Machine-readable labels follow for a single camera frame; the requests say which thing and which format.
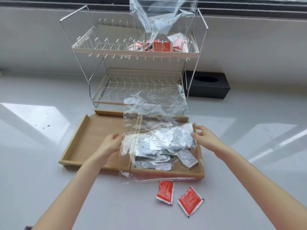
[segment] dish rack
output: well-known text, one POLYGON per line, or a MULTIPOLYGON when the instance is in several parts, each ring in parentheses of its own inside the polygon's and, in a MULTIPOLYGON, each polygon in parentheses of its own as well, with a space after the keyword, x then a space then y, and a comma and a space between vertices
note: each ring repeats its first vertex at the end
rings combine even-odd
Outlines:
POLYGON ((65 35, 70 43, 73 53, 82 69, 82 72, 89 85, 89 95, 97 108, 98 104, 117 104, 123 105, 125 98, 138 90, 151 90, 164 88, 170 93, 178 92, 178 85, 185 85, 187 89, 186 99, 189 98, 189 91, 194 77, 194 73, 199 61, 199 57, 207 35, 208 26, 201 15, 199 9, 195 12, 192 21, 188 26, 179 26, 180 31, 185 32, 185 36, 189 38, 188 52, 166 52, 163 51, 135 51, 129 50, 129 46, 136 47, 136 40, 139 40, 144 35, 144 29, 138 20, 126 21, 122 19, 106 19, 99 18, 94 23, 91 12, 87 5, 65 16, 60 20, 65 35), (78 12, 88 12, 91 27, 82 36, 79 36, 75 42, 71 42, 67 31, 63 25, 63 21, 76 15, 78 12), (194 36, 194 27, 196 19, 200 17, 205 34, 201 40, 201 47, 198 48, 194 36), (98 58, 98 65, 93 73, 86 73, 84 64, 81 63, 79 55, 87 54, 88 57, 98 58), (177 68, 181 67, 180 71, 161 71, 161 70, 145 70, 145 69, 118 69, 116 64, 108 66, 108 60, 120 59, 131 60, 135 58, 140 64, 157 63, 158 61, 176 62, 177 68), (185 64, 191 58, 196 58, 196 64, 190 84, 182 84, 182 76, 186 76, 185 64), (102 71, 98 72, 98 68, 104 66, 102 71), (94 89, 94 94, 91 92, 93 77, 100 77, 98 88, 94 89))

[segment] pile of foil packets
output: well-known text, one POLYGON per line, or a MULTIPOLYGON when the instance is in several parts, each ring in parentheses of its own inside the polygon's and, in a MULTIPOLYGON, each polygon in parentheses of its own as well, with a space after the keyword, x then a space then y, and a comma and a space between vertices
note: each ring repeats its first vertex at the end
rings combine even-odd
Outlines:
POLYGON ((122 142, 121 155, 134 155, 134 166, 142 169, 171 170, 173 162, 180 160, 187 169, 198 163, 190 149, 196 148, 191 137, 191 123, 159 127, 128 133, 122 142))

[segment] forearm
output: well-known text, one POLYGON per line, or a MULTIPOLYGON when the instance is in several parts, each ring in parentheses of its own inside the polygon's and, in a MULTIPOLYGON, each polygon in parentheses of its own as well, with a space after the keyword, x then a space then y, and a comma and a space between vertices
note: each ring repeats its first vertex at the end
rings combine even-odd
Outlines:
POLYGON ((33 230, 71 230, 100 169, 101 162, 87 160, 33 230))
POLYGON ((222 160, 250 193, 277 230, 307 229, 307 209, 231 148, 222 160))

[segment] person's left hand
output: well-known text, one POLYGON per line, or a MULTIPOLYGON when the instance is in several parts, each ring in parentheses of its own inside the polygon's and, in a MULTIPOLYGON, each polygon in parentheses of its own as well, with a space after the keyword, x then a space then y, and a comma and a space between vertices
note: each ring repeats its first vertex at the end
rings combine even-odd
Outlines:
POLYGON ((119 134, 110 134, 105 137, 99 148, 96 152, 91 156, 91 158, 97 159, 97 160, 105 160, 109 158, 109 156, 120 150, 122 140, 125 138, 125 135, 119 135, 119 134))

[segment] person's right hand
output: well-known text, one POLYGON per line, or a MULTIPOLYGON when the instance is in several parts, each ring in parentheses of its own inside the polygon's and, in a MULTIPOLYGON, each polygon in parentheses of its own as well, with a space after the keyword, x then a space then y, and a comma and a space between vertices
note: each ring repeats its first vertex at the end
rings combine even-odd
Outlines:
POLYGON ((214 152, 218 158, 221 158, 222 152, 228 148, 212 131, 204 126, 195 126, 201 130, 198 133, 191 133, 191 136, 196 139, 197 143, 206 149, 214 152))

